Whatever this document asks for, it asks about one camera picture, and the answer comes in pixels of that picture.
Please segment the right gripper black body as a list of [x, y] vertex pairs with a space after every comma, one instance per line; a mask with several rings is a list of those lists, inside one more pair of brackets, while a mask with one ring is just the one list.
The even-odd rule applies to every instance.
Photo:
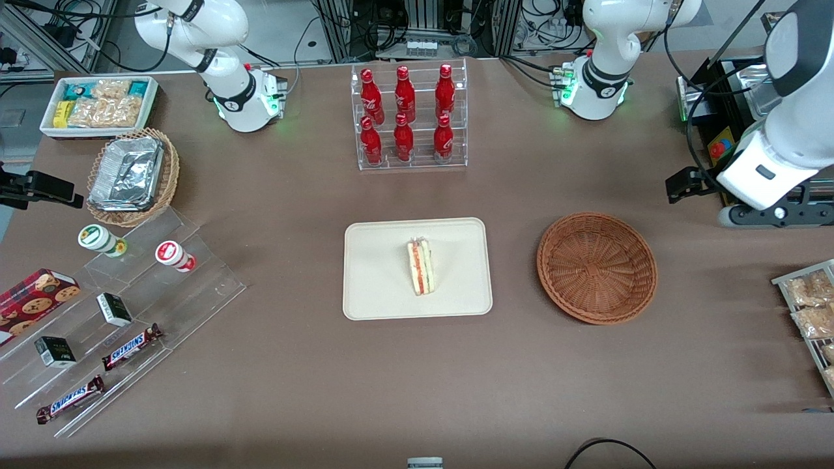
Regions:
[[27, 210], [29, 200], [24, 185], [29, 180], [27, 173], [10, 173], [1, 163], [1, 205], [13, 210]]

